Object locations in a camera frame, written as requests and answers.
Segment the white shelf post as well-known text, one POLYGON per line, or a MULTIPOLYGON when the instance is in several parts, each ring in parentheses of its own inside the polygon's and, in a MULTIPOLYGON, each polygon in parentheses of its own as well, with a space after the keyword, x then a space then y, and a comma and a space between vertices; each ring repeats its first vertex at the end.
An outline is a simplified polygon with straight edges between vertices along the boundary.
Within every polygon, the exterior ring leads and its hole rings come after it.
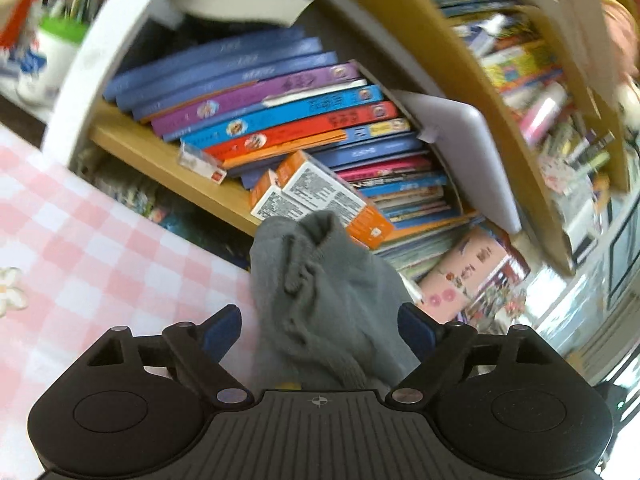
POLYGON ((82 42, 50 114, 40 150, 68 166, 105 85, 160 0, 106 0, 82 42))

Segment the grey sweater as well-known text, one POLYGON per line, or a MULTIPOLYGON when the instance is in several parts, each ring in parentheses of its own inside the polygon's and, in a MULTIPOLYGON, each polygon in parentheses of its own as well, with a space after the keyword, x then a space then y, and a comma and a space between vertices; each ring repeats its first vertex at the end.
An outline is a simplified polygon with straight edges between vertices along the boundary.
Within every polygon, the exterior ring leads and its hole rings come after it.
POLYGON ((399 273, 331 211, 264 220, 250 248, 250 290, 253 390, 386 393, 419 364, 398 332, 398 310, 411 299, 399 273))

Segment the small white red box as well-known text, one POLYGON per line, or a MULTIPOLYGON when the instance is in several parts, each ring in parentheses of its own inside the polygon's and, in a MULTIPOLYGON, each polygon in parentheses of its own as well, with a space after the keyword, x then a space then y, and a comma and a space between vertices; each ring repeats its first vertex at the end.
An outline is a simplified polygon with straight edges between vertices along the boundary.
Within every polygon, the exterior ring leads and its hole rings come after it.
POLYGON ((177 162, 181 167, 217 184, 224 182, 227 177, 227 170, 220 160, 183 141, 180 142, 177 162))

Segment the pink checkered table mat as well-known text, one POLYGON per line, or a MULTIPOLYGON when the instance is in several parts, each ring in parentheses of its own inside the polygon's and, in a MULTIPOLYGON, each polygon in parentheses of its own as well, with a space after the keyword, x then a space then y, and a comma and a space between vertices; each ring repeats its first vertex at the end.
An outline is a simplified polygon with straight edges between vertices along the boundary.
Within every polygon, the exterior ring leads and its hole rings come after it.
POLYGON ((1 320, 1 474, 33 479, 41 465, 30 408, 108 328, 156 335, 241 309, 241 339, 224 367, 250 378, 256 311, 248 274, 166 231, 1 133, 1 264, 17 270, 26 308, 1 320))

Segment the white plastic jar green lid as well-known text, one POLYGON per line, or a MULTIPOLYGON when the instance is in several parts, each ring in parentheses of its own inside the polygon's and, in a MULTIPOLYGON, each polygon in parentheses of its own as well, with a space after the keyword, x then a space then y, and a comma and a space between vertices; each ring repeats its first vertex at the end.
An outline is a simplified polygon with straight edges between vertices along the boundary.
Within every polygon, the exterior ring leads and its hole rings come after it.
POLYGON ((28 104, 51 107, 88 30, 88 24, 74 18, 45 16, 21 59, 18 97, 28 104))

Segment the lower orange white box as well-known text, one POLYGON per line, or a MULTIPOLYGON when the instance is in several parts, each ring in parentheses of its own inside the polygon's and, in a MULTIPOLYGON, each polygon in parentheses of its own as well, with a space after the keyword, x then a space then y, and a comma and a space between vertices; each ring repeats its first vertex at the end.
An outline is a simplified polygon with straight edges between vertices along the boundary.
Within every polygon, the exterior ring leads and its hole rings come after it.
POLYGON ((304 211, 283 194, 277 174, 267 170, 250 190, 250 214, 260 221, 272 217, 297 220, 304 211))

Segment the row of colourful books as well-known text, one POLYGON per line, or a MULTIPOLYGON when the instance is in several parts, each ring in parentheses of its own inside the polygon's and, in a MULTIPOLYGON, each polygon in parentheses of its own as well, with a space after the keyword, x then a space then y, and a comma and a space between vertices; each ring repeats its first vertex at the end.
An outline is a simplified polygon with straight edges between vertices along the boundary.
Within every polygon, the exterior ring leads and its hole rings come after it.
POLYGON ((303 151, 360 192, 393 225, 394 249, 418 249, 459 223, 464 206, 418 122, 355 61, 299 27, 215 40, 124 70, 104 99, 165 142, 222 162, 250 191, 303 151))

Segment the orange white box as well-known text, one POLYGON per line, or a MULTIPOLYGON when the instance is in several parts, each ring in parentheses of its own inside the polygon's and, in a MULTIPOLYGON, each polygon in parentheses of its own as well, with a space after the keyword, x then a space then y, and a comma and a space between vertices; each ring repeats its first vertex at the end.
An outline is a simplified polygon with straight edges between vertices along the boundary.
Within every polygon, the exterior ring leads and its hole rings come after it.
POLYGON ((283 194, 277 174, 267 170, 250 190, 250 214, 260 221, 272 217, 297 220, 304 211, 283 194))
POLYGON ((369 249, 379 248, 394 227, 367 197, 303 151, 276 170, 281 191, 311 211, 332 211, 346 232, 369 249))

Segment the upper orange white box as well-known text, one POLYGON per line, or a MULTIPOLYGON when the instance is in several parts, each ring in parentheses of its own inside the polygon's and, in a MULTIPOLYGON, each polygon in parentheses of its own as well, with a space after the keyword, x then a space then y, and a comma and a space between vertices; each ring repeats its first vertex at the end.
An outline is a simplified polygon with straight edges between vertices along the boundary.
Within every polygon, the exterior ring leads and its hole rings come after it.
POLYGON ((276 170, 281 191, 311 211, 332 211, 346 232, 369 249, 379 248, 394 227, 367 197, 303 151, 276 170))

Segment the white tablet device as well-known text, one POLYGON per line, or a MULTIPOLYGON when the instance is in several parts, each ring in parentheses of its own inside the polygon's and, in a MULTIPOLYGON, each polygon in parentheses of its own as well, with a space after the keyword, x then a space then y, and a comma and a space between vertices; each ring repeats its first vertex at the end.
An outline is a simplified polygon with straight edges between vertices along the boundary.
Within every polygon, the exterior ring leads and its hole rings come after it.
POLYGON ((442 156, 470 205, 503 231, 520 232, 518 206, 483 114, 438 96, 408 91, 395 96, 418 122, 419 138, 442 156))

